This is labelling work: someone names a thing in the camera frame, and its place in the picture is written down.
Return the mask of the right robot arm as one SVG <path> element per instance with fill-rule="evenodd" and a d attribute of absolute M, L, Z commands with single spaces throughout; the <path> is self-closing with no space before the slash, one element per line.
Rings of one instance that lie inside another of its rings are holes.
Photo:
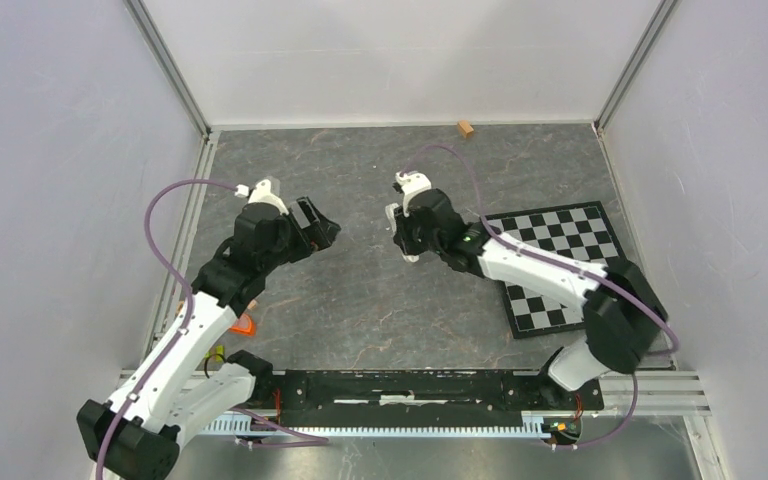
<path fill-rule="evenodd" d="M 454 271 L 524 287 L 579 314 L 583 337 L 555 353 L 537 382 L 540 400 L 551 408 L 566 406 L 586 382 L 606 373 L 634 374 L 668 320 L 635 263 L 579 262 L 532 247 L 486 221 L 468 224 L 439 189 L 408 195 L 386 206 L 385 215 L 405 260 L 430 252 Z"/>

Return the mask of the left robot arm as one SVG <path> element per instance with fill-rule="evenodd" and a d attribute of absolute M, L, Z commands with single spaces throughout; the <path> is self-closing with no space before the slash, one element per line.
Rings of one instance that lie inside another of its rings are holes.
<path fill-rule="evenodd" d="M 243 402 L 257 408 L 272 399 L 269 375 L 232 361 L 197 387 L 184 386 L 209 347 L 264 291 L 268 275 L 329 248 L 340 230 L 306 197 L 292 208 L 278 200 L 247 202 L 149 357 L 107 400 L 80 408 L 79 431 L 99 475 L 164 479 L 215 419 Z"/>

